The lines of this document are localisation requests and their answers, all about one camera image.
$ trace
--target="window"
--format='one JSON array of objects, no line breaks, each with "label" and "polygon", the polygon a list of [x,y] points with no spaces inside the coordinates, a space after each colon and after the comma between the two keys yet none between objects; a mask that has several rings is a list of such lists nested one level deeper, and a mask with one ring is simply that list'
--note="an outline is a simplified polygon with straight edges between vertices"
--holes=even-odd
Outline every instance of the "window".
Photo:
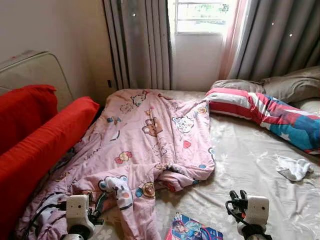
[{"label": "window", "polygon": [[175,0],[176,33],[223,33],[235,0]]}]

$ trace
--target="bed sheet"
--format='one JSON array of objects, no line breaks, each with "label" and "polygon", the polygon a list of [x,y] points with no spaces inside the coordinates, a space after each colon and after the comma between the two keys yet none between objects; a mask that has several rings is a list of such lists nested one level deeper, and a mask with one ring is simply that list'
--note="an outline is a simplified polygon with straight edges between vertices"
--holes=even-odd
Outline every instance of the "bed sheet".
[{"label": "bed sheet", "polygon": [[[162,91],[177,100],[198,100],[205,92]],[[227,214],[229,191],[245,190],[270,200],[266,233],[274,240],[320,239],[320,165],[310,156],[267,130],[244,119],[211,115],[210,135],[216,168],[206,181],[180,192],[166,189],[156,193],[157,228],[167,234],[176,212],[209,225],[223,233],[225,240],[242,240],[236,221]],[[278,157],[306,159],[313,173],[293,183],[276,172]],[[105,224],[97,226],[95,239],[121,240],[119,212],[104,213]]]}]

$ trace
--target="window frame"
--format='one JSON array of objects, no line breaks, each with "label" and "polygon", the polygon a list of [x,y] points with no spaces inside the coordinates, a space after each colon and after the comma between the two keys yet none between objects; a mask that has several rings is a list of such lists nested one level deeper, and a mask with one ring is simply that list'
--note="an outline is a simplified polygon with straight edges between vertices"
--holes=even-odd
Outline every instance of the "window frame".
[{"label": "window frame", "polygon": [[223,35],[224,33],[221,31],[178,31],[178,21],[214,21],[220,18],[207,18],[207,19],[178,19],[178,5],[185,4],[223,4],[224,0],[212,0],[207,2],[180,2],[179,0],[175,0],[175,16],[174,16],[174,34],[175,35]]}]

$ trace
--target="book cover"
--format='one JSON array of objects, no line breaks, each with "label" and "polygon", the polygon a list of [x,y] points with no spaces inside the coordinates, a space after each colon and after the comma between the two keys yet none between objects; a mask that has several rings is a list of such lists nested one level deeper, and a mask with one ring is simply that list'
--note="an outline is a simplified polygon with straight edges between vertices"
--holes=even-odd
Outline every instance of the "book cover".
[{"label": "book cover", "polygon": [[177,214],[164,240],[223,240],[223,234],[211,227]]}]

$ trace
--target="white headboard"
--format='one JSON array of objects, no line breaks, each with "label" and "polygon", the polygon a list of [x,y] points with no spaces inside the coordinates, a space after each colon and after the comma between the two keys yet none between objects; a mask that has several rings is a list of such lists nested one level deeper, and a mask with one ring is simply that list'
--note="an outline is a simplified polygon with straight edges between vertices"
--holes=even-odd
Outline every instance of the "white headboard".
[{"label": "white headboard", "polygon": [[28,51],[0,65],[0,95],[26,85],[48,84],[56,88],[58,111],[73,101],[59,61],[50,52]]}]

